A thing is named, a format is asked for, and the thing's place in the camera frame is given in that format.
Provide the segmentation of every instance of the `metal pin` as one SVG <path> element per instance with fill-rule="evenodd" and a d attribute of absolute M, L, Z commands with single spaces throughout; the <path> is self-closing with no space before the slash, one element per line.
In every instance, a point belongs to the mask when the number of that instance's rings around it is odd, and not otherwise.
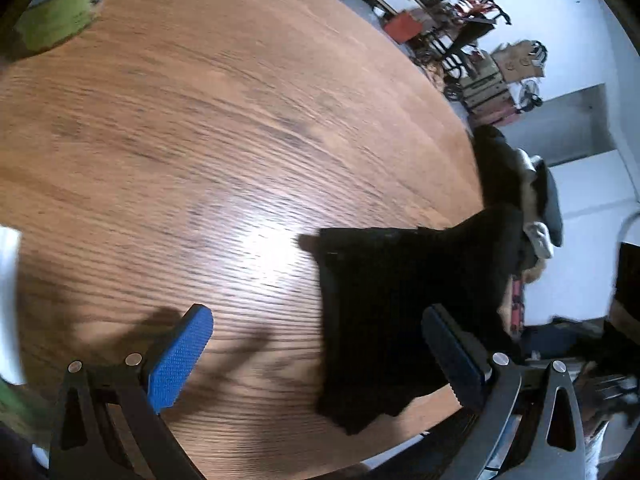
<path fill-rule="evenodd" d="M 564 374 L 566 372 L 566 366 L 562 361 L 554 361 L 554 370 L 558 373 Z"/>
<path fill-rule="evenodd" d="M 500 366 L 506 366 L 509 364 L 509 358 L 507 357 L 506 354 L 503 354 L 502 352 L 496 352 L 494 354 L 494 363 Z"/>
<path fill-rule="evenodd" d="M 133 352 L 133 354 L 129 354 L 124 362 L 127 366 L 138 366 L 142 362 L 142 355 L 138 352 Z"/>
<path fill-rule="evenodd" d="M 67 370 L 69 370 L 70 373 L 75 374 L 80 371 L 80 368 L 82 368 L 82 363 L 80 361 L 73 361 L 68 366 Z"/>

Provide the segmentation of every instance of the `cardboard box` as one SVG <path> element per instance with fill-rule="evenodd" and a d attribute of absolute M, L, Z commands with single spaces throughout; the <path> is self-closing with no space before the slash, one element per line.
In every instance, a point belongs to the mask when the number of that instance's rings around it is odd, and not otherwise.
<path fill-rule="evenodd" d="M 515 83 L 529 77 L 545 76 L 542 67 L 533 64 L 531 47 L 531 42 L 525 40 L 492 53 L 505 82 Z"/>

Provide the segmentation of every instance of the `fan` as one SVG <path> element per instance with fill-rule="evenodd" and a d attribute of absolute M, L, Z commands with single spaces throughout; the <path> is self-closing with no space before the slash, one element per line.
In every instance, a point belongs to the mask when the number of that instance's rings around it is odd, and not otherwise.
<path fill-rule="evenodd" d="M 522 88 L 520 88 L 520 111 L 530 112 L 533 108 L 542 106 L 542 99 L 540 98 L 540 89 L 535 79 L 527 79 L 522 82 Z"/>

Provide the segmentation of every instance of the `white cloth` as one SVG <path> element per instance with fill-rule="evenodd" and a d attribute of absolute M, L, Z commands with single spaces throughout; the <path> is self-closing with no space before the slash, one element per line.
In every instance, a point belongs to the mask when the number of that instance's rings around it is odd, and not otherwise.
<path fill-rule="evenodd" d="M 536 179 L 534 164 L 541 159 L 537 155 L 530 158 L 524 150 L 517 149 L 515 152 L 521 179 L 520 203 L 524 216 L 522 230 L 531 241 L 536 256 L 542 260 L 548 260 L 554 257 L 554 246 L 551 243 L 549 228 L 538 215 L 538 196 L 533 188 L 533 181 Z"/>

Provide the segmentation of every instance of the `wheel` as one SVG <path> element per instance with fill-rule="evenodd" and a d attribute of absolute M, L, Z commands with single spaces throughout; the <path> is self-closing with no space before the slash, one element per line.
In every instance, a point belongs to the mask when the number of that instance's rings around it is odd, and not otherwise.
<path fill-rule="evenodd" d="M 460 86 L 460 83 L 448 83 L 442 93 L 448 101 L 462 101 L 462 86 Z"/>

